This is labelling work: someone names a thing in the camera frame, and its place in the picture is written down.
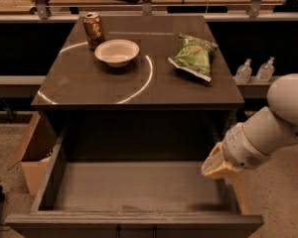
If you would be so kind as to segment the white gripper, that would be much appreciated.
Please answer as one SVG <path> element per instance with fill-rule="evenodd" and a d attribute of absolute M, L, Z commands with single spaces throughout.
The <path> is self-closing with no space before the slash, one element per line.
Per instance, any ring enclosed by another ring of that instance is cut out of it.
<path fill-rule="evenodd" d="M 202 175 L 210 179 L 235 176 L 242 169 L 253 170 L 266 163 L 269 155 L 259 152 L 246 138 L 242 123 L 237 123 L 217 142 L 202 165 Z"/>

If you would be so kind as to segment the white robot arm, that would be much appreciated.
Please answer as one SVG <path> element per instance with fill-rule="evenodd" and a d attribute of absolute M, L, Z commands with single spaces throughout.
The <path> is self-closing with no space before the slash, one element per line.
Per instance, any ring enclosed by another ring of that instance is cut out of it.
<path fill-rule="evenodd" d="M 202 165 L 202 175 L 222 179 L 266 163 L 280 148 L 298 144 L 298 73 L 276 79 L 268 104 L 238 122 L 216 143 Z"/>

